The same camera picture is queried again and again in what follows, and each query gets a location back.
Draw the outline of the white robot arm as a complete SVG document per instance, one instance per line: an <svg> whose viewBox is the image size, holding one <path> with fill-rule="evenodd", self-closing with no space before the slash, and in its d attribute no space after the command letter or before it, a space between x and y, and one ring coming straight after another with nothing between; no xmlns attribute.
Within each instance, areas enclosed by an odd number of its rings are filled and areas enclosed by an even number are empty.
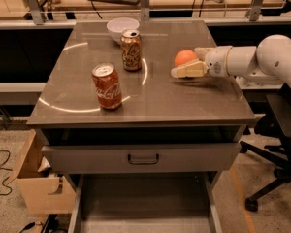
<svg viewBox="0 0 291 233"><path fill-rule="evenodd" d="M258 46L218 46L194 49L197 58L171 70L176 78L238 76L260 84L282 84L291 88L291 39L271 35Z"/></svg>

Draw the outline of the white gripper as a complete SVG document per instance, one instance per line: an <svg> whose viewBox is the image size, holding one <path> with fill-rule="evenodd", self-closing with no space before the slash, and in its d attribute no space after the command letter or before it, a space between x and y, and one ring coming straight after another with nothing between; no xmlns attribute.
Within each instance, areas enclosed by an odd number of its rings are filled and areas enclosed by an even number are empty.
<svg viewBox="0 0 291 233"><path fill-rule="evenodd" d="M195 54L201 60L192 60L179 65L171 70L174 78L200 78L203 77L209 68L213 77L227 77L227 59L231 46L219 46L216 48L197 47Z"/></svg>

